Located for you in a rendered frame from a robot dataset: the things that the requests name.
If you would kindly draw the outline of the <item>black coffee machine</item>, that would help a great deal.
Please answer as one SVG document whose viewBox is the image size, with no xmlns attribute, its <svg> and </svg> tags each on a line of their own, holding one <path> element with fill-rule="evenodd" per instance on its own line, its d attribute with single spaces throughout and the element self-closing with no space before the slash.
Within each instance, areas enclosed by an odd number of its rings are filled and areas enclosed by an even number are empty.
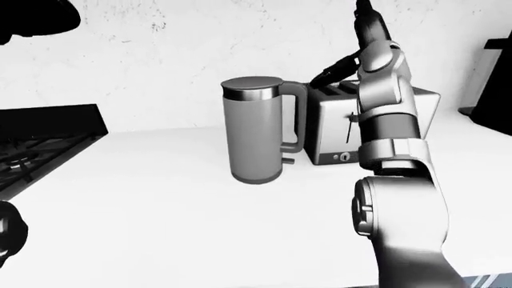
<svg viewBox="0 0 512 288">
<path fill-rule="evenodd" d="M 512 34 L 486 41 L 458 112 L 475 124 L 512 136 Z"/>
</svg>

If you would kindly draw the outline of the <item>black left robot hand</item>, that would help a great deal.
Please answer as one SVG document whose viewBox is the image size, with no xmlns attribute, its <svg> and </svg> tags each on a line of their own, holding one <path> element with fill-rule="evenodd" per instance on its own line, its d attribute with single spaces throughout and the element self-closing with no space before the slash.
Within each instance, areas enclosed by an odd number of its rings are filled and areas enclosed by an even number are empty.
<svg viewBox="0 0 512 288">
<path fill-rule="evenodd" d="M 0 269 L 26 244 L 28 225 L 19 210 L 8 201 L 0 201 Z"/>
</svg>

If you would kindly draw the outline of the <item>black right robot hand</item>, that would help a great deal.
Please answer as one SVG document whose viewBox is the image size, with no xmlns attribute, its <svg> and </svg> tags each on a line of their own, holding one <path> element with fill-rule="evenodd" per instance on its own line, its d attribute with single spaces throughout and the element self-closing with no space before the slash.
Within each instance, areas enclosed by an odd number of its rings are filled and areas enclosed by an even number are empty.
<svg viewBox="0 0 512 288">
<path fill-rule="evenodd" d="M 323 88 L 356 74 L 362 65 L 356 59 L 365 48 L 377 40 L 391 40 L 390 33 L 381 14 L 372 7 L 370 0 L 356 0 L 354 16 L 354 30 L 358 38 L 359 50 L 338 60 L 332 66 L 325 68 L 310 81 L 310 88 Z"/>
</svg>

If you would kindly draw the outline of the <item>black gas stove top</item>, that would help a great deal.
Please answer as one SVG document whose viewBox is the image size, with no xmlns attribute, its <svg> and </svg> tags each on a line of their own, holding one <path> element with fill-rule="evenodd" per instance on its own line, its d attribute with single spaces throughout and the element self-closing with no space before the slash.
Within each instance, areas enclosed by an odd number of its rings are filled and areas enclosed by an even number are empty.
<svg viewBox="0 0 512 288">
<path fill-rule="evenodd" d="M 0 110 L 0 201 L 9 201 L 108 130 L 98 105 Z"/>
</svg>

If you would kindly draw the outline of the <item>grey electric kettle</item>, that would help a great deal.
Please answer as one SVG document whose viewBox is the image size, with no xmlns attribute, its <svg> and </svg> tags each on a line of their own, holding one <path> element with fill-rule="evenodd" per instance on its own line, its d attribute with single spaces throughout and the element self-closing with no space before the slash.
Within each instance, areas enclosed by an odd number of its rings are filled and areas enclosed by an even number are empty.
<svg viewBox="0 0 512 288">
<path fill-rule="evenodd" d="M 232 176 L 245 184 L 272 182 L 282 174 L 284 153 L 299 153 L 305 142 L 308 89 L 271 76 L 245 76 L 221 83 Z M 295 97 L 297 141 L 283 141 L 282 96 Z"/>
</svg>

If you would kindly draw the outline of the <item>silver toaster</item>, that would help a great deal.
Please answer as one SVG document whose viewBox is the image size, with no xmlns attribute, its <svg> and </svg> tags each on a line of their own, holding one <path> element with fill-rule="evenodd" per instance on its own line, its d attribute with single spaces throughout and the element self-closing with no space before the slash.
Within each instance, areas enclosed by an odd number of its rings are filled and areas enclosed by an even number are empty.
<svg viewBox="0 0 512 288">
<path fill-rule="evenodd" d="M 358 125 L 358 81 L 341 81 L 318 90 L 308 87 L 306 136 L 304 150 L 313 165 L 340 165 L 358 162 L 362 144 Z M 413 87 L 418 129 L 425 138 L 434 118 L 441 95 Z M 412 136 L 399 131 L 395 120 L 388 124 L 385 136 Z"/>
</svg>

